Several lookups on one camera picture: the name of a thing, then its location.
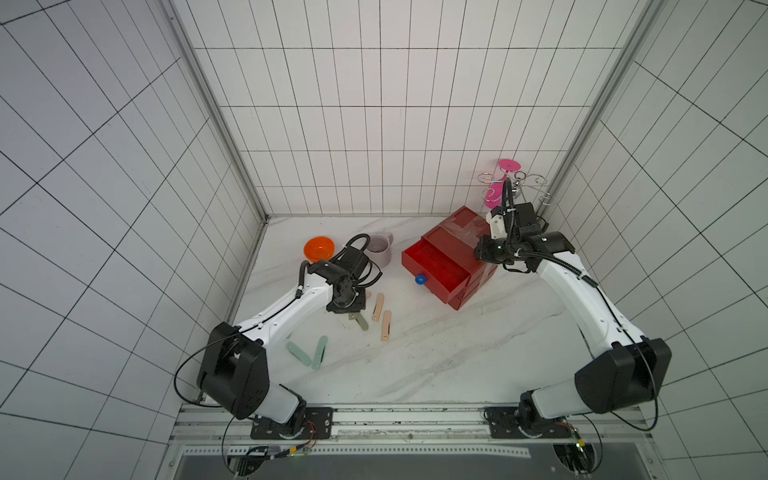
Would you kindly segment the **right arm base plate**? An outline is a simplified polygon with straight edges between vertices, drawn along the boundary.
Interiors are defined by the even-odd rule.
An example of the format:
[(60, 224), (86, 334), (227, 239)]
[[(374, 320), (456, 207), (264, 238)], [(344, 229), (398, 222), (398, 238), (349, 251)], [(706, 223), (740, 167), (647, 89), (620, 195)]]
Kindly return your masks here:
[(527, 407), (518, 412), (517, 406), (494, 406), (483, 409), (493, 439), (566, 439), (571, 429), (553, 419), (541, 419)]

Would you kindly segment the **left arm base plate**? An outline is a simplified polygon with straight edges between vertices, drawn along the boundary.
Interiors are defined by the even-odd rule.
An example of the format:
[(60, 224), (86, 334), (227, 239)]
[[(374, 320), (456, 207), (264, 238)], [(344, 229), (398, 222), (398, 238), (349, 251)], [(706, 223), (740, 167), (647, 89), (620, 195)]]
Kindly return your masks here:
[(281, 424), (266, 417), (257, 418), (252, 425), (252, 440), (308, 441), (326, 440), (331, 436), (334, 409), (331, 407), (304, 407), (287, 423)]

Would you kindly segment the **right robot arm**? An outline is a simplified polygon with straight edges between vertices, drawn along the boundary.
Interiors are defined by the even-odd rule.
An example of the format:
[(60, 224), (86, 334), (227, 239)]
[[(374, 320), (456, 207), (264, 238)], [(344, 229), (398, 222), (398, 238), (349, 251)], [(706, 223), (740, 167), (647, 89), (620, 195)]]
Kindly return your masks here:
[(616, 414), (642, 403), (657, 403), (672, 359), (661, 339), (646, 336), (620, 313), (587, 272), (574, 246), (560, 232), (546, 232), (530, 203), (503, 201), (486, 217), (490, 232), (475, 248), (477, 260), (515, 272), (537, 274), (576, 321), (591, 359), (572, 378), (527, 391), (515, 422), (526, 435), (567, 416)]

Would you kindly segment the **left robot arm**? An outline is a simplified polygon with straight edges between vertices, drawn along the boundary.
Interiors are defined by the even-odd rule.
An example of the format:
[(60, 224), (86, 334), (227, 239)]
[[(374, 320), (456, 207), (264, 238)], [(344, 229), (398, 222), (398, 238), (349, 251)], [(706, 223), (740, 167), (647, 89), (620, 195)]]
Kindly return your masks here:
[(371, 273), (375, 270), (352, 242), (329, 260), (303, 261), (292, 290), (237, 325), (214, 328), (203, 350), (198, 388), (237, 419), (257, 415), (282, 425), (299, 422), (303, 399), (270, 379), (269, 349), (317, 312), (362, 311), (366, 289), (382, 276)]

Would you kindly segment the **red drawer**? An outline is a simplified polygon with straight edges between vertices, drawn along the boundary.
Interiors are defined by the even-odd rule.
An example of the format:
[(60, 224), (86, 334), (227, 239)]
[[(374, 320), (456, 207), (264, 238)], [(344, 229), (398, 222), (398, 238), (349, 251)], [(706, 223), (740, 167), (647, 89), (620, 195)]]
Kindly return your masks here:
[(402, 265), (441, 302), (459, 310), (477, 290), (484, 264), (474, 248), (451, 235), (422, 237), (402, 252)]

